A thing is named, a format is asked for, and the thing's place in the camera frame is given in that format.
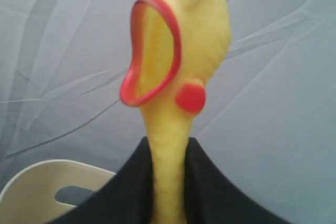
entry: open mouth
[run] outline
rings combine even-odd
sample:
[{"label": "open mouth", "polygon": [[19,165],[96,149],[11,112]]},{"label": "open mouth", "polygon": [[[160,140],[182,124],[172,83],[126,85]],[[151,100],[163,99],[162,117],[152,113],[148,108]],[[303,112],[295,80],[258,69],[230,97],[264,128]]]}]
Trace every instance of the open mouth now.
[{"label": "open mouth", "polygon": [[154,98],[175,77],[181,64],[177,19],[164,0],[137,0],[131,15],[132,61],[120,88],[128,106]]}]

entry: yellow neck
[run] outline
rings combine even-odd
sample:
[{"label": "yellow neck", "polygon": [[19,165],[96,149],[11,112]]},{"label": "yellow neck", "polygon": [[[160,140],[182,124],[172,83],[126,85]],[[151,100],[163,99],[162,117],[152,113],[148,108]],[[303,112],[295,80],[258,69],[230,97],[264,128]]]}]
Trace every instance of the yellow neck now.
[{"label": "yellow neck", "polygon": [[193,119],[175,104],[142,108],[154,172],[153,224],[185,224],[184,160]]}]

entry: yellow rubber chicken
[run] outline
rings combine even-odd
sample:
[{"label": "yellow rubber chicken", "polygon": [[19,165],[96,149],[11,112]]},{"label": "yellow rubber chicken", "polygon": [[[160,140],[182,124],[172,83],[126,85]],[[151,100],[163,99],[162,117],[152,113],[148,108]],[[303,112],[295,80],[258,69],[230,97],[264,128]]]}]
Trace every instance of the yellow rubber chicken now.
[{"label": "yellow rubber chicken", "polygon": [[227,0],[137,0],[131,38],[120,97],[144,118],[154,174],[152,223],[185,224],[185,151],[205,87],[230,44]]}]

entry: gray fabric backdrop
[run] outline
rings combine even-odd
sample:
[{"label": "gray fabric backdrop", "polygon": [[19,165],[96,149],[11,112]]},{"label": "gray fabric backdrop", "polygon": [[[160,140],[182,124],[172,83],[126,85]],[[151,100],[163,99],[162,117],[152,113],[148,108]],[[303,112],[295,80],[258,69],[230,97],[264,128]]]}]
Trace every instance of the gray fabric backdrop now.
[{"label": "gray fabric backdrop", "polygon": [[[134,0],[0,0],[0,188],[38,161],[118,171],[145,134],[118,100]],[[196,136],[253,199],[336,223],[336,0],[229,0],[233,42]]]}]

